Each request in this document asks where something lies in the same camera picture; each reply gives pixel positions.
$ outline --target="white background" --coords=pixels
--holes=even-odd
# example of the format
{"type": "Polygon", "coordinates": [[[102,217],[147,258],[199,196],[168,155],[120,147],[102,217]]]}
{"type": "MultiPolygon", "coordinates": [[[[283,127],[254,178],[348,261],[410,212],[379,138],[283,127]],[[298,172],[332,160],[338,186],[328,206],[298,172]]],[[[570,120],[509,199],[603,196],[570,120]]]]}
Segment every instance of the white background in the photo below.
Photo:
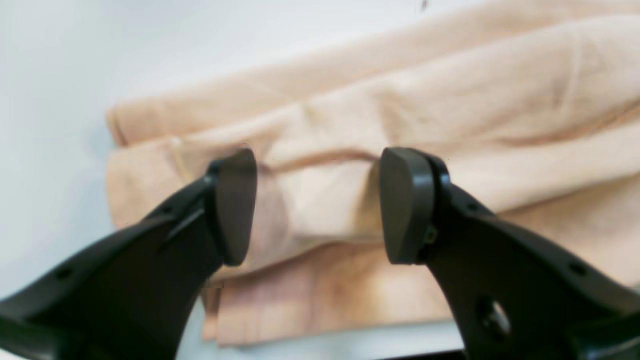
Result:
{"type": "MultiPolygon", "coordinates": [[[[426,16],[465,1],[431,0],[426,16]]],[[[114,145],[104,114],[114,103],[405,26],[425,16],[421,4],[0,1],[0,299],[113,230],[105,172],[114,145]]],[[[374,359],[461,347],[445,323],[219,352],[200,341],[203,319],[199,304],[179,358],[374,359]]],[[[0,351],[7,359],[17,358],[0,351]]]]}

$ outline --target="folded cloth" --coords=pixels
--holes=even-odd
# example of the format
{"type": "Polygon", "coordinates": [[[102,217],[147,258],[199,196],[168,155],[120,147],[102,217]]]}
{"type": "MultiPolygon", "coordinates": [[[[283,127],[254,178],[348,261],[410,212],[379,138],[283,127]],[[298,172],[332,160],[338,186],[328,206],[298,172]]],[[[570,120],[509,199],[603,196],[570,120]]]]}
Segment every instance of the folded cloth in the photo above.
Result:
{"type": "Polygon", "coordinates": [[[220,345],[451,318],[424,267],[384,253],[387,146],[440,156],[502,217],[638,284],[639,12],[633,0],[485,1],[125,102],[109,114],[122,147],[113,220],[139,221],[212,159],[254,149],[249,255],[207,290],[206,336],[220,345]]]}

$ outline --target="beige fabric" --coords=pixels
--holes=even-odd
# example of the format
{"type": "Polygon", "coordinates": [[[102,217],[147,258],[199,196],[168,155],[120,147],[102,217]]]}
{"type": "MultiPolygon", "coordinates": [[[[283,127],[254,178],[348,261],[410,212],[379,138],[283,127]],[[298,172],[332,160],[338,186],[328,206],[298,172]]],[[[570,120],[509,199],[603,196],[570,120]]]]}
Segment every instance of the beige fabric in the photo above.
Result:
{"type": "Polygon", "coordinates": [[[118,105],[113,219],[139,221],[251,145],[250,253],[215,278],[226,280],[209,324],[221,345],[450,317],[426,269],[384,254],[376,160],[387,146],[439,155],[492,210],[637,284],[638,11],[631,0],[488,1],[118,105]]]}

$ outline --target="black plastic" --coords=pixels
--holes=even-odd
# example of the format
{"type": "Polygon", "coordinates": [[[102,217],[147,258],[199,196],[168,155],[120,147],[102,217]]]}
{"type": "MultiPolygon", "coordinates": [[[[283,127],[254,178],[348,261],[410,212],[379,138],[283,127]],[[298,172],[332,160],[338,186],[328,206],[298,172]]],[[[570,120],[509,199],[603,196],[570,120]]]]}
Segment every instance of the black plastic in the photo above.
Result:
{"type": "Polygon", "coordinates": [[[174,359],[203,283],[246,256],[256,178],[251,150],[215,161],[140,224],[0,302],[0,347],[33,360],[174,359]]]}
{"type": "Polygon", "coordinates": [[[435,352],[426,355],[414,355],[404,357],[393,357],[388,360],[466,360],[467,356],[464,351],[447,351],[447,352],[435,352]]]}
{"type": "Polygon", "coordinates": [[[640,296],[551,241],[497,218],[451,184],[437,157],[393,148],[384,152],[382,164],[390,159],[407,164],[381,168],[385,243],[396,249],[398,243],[429,238],[403,257],[426,264],[435,276],[469,359],[638,359],[640,296]],[[424,180],[427,165],[432,182],[424,180]],[[429,199],[428,206],[435,208],[431,216],[416,210],[414,201],[424,197],[405,199],[412,192],[395,190],[424,183],[433,184],[440,199],[429,199]],[[398,203],[391,206],[389,199],[398,203]],[[410,220],[398,218],[402,215],[410,220]],[[401,232],[386,231],[395,222],[417,221],[435,235],[408,232],[403,238],[401,232]]]}

